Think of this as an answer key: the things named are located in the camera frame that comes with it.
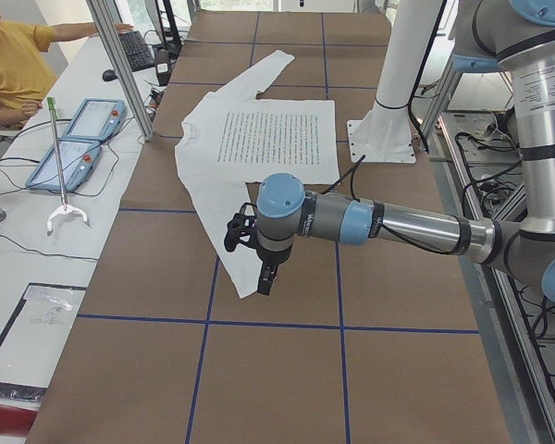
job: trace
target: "computer keyboard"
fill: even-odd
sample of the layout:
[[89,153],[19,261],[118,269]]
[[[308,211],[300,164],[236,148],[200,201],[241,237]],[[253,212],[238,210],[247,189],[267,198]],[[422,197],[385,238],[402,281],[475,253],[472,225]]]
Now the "computer keyboard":
[[119,34],[119,40],[126,53],[132,71],[140,71],[154,66],[150,48],[139,31]]

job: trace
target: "computer mouse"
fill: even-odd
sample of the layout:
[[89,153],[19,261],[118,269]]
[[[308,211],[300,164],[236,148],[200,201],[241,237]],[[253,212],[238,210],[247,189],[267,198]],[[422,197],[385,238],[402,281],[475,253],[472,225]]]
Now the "computer mouse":
[[103,80],[104,81],[111,81],[117,78],[117,74],[113,69],[106,69],[103,71]]

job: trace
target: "person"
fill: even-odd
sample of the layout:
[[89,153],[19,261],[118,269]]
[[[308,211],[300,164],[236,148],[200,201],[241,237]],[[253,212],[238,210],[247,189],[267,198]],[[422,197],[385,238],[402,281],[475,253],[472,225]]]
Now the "person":
[[[118,32],[130,31],[119,23]],[[55,26],[2,20],[0,15],[0,126],[20,127],[42,108],[57,79],[41,52],[53,42],[70,42],[95,34],[94,23]]]

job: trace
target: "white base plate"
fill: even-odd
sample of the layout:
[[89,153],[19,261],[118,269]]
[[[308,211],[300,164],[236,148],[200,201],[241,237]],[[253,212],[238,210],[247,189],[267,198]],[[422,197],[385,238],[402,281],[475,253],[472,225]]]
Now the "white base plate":
[[367,143],[353,142],[352,134],[360,126],[362,120],[348,120],[348,141],[350,141],[350,157],[352,162],[357,162],[363,154],[366,154],[364,162],[381,162],[396,164],[414,164],[416,162],[415,153],[411,144],[411,132],[407,133],[407,144],[396,147],[396,153],[389,153],[386,156],[377,155],[374,146]]

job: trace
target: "person's arm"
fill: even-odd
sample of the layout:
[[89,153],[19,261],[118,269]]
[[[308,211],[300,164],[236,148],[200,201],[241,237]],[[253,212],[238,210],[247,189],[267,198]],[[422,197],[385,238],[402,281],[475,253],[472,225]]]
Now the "person's arm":
[[[64,23],[52,28],[54,28],[54,42],[71,42],[96,33],[94,23]],[[115,28],[117,32],[126,32],[133,29],[131,25],[125,23],[118,23]]]
[[20,109],[0,108],[0,125],[16,125],[33,117],[41,108],[41,102],[35,100],[24,101]]

